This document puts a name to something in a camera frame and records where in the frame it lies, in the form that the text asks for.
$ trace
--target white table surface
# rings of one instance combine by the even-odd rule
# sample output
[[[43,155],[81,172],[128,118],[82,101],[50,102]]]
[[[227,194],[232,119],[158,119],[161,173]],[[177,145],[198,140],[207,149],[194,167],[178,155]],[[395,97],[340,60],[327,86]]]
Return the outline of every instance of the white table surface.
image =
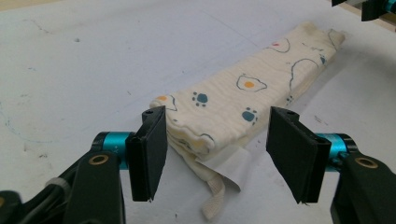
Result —
[[[26,202],[89,150],[102,131],[137,131],[158,95],[204,80],[303,21],[344,31],[335,61],[291,110],[316,133],[348,133],[396,171],[395,34],[325,0],[65,0],[0,12],[0,189]],[[265,151],[242,192],[226,183],[212,223],[332,223],[337,173],[320,199],[296,204]],[[210,189],[169,148],[153,203],[134,203],[120,173],[128,223],[205,223]]]

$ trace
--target folded towel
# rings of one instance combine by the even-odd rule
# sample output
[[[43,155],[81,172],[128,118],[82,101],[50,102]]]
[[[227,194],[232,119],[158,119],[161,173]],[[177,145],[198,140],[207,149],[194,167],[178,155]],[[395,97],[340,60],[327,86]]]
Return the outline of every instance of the folded towel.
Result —
[[[203,206],[208,219],[221,208],[223,176],[243,187],[250,163],[243,147],[267,124],[270,106],[303,94],[343,41],[341,33],[305,22],[213,77],[151,102],[166,106],[169,144],[212,189]]]

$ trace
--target white cloth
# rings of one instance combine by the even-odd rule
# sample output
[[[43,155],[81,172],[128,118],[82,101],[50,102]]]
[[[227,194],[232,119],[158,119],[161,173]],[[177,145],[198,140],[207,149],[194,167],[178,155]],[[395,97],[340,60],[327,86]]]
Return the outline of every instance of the white cloth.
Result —
[[[169,144],[214,193],[203,207],[208,219],[222,204],[219,174],[243,186],[250,163],[243,147],[267,124],[270,107],[285,107],[305,92],[343,41],[341,33],[305,22],[213,77],[151,102],[166,105]]]

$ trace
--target cream towel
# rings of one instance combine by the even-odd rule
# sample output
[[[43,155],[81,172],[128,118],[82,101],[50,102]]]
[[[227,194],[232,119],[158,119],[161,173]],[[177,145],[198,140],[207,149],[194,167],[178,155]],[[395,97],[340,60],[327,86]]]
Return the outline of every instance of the cream towel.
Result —
[[[151,102],[150,107],[166,105],[169,144],[212,189],[213,197],[203,206],[208,219],[222,205],[221,176],[241,184],[235,179],[246,172],[240,163],[249,163],[249,157],[233,155],[248,155],[242,147],[267,124],[270,106],[285,107],[305,92],[343,41],[341,33],[305,22],[213,77]],[[235,153],[222,158],[229,148]],[[218,174],[218,168],[227,172]]]

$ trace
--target orange dot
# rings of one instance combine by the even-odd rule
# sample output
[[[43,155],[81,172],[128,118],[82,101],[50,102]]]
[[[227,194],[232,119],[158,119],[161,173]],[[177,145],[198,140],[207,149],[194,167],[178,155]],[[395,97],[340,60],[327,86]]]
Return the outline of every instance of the orange dot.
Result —
[[[167,98],[166,98],[166,96],[159,96],[159,97],[157,97],[157,99],[165,101]]]
[[[251,81],[247,81],[247,82],[245,82],[245,87],[246,88],[253,88],[254,87],[254,83],[251,82]]]

